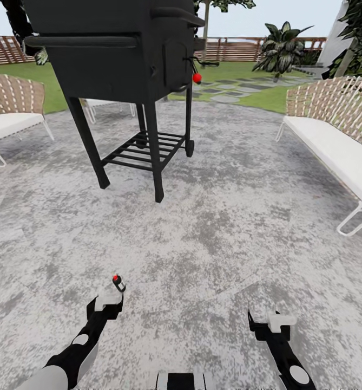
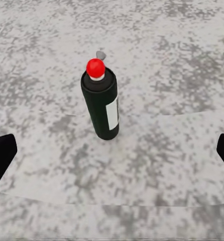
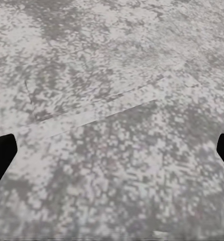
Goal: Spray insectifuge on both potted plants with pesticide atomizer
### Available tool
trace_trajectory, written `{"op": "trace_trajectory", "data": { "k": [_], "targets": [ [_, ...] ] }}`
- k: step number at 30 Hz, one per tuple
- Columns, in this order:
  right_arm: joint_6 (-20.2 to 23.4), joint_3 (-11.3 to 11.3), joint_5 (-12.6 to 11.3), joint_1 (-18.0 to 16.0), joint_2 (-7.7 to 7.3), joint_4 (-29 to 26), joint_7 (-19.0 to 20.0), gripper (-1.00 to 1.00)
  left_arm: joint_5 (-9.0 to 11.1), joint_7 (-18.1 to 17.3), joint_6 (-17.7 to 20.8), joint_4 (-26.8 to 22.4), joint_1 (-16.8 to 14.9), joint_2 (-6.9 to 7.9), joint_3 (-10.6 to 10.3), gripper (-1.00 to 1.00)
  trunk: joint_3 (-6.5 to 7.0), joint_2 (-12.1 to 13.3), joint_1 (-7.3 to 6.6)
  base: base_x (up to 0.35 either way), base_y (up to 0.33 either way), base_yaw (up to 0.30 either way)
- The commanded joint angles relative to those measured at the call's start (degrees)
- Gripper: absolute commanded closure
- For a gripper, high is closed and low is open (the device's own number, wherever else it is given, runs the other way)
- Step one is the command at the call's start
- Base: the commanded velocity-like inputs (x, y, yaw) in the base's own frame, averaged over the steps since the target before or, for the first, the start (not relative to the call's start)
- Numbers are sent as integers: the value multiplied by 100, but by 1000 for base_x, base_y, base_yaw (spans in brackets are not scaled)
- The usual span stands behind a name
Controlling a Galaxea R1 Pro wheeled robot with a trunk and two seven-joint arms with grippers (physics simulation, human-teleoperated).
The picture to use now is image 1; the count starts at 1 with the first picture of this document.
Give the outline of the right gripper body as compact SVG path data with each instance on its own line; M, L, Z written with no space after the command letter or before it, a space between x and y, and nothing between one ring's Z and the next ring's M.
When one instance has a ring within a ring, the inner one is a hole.
M290 340L290 327L280 326L281 333L272 333L267 323L254 324L255 336L257 341L266 341L269 349L273 351L273 348L277 345L287 345Z

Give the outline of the robot trunk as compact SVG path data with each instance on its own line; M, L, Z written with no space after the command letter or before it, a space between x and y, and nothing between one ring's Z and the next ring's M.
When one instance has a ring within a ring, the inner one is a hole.
M216 390L210 373L151 373L146 390Z

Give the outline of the insectifuge atomizer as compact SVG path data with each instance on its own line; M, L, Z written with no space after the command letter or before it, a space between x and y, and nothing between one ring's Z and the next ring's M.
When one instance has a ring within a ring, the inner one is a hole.
M116 275L116 278L113 279L113 283L116 286L116 289L119 290L119 292L122 293L126 290L125 283L123 282L123 280L121 279L121 277L119 275Z

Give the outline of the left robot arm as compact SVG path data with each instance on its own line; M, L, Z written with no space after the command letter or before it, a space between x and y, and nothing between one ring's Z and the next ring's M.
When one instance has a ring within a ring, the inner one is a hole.
M87 306L86 326L59 355L15 390L70 390L94 363L98 340L108 320L122 311L122 296L97 296Z

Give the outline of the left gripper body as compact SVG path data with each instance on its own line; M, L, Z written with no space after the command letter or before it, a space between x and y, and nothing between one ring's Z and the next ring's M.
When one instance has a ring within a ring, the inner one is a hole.
M117 317L117 304L109 304L106 305L105 308L103 308L103 311L95 311L95 305L88 305L87 306L87 320L94 321L99 320L101 321L102 325L106 325L108 320L115 320Z

